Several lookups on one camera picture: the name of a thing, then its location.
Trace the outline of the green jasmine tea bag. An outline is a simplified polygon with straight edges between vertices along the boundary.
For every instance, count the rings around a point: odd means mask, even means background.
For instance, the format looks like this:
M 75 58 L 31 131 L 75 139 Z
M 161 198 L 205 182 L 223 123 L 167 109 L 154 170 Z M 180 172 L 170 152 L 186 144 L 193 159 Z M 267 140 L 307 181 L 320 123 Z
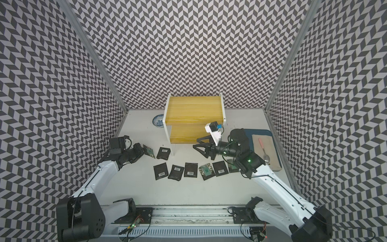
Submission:
M 199 167 L 199 172 L 203 178 L 203 180 L 208 180 L 212 177 L 215 177 L 215 172 L 213 170 L 213 167 L 210 163 L 204 164 Z

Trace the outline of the black tea bag with barcode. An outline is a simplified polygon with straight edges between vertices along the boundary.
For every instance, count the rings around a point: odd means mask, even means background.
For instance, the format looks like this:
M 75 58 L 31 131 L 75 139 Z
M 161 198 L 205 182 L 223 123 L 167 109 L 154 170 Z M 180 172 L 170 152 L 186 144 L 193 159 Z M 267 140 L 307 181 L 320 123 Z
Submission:
M 184 166 L 184 177 L 197 178 L 198 176 L 198 164 L 186 162 Z

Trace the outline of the red tea bag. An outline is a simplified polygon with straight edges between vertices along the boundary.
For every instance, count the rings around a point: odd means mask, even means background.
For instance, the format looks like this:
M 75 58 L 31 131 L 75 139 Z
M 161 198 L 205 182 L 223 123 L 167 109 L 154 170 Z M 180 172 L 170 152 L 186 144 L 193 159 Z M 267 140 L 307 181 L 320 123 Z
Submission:
M 171 153 L 170 148 L 160 147 L 156 158 L 168 160 L 170 153 Z

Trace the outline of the floral tea bag top shelf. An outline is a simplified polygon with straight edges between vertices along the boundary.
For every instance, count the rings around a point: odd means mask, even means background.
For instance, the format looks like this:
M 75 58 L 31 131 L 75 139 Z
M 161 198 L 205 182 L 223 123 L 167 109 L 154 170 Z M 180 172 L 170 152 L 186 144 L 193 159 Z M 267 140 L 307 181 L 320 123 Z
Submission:
M 228 160 L 226 160 L 226 162 L 227 162 L 229 173 L 239 172 L 239 168 L 234 165 L 232 159 L 228 159 Z

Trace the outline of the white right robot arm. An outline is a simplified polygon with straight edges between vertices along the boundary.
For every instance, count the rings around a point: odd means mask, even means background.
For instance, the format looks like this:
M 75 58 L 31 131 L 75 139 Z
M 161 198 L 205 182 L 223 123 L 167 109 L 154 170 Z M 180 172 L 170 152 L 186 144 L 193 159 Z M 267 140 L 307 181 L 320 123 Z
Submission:
M 210 131 L 198 138 L 193 149 L 205 158 L 228 156 L 242 175 L 265 189 L 282 207 L 277 209 L 260 197 L 252 198 L 247 208 L 257 219 L 275 226 L 294 242 L 327 242 L 333 236 L 332 214 L 325 207 L 316 207 L 285 184 L 269 165 L 250 147 L 244 129 L 230 132 L 229 142 L 221 141 L 220 131 Z

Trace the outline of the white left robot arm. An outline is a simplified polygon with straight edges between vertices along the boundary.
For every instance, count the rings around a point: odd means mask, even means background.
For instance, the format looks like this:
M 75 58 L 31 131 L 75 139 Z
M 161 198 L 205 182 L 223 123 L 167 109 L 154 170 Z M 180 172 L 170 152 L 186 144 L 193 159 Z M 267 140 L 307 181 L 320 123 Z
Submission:
M 121 219 L 128 219 L 130 225 L 125 231 L 129 233 L 144 221 L 132 198 L 117 200 L 107 207 L 99 203 L 110 180 L 124 165 L 137 162 L 144 154 L 141 144 L 133 144 L 129 136 L 110 139 L 108 151 L 85 184 L 56 206 L 60 242 L 88 242 L 99 238 L 106 226 Z

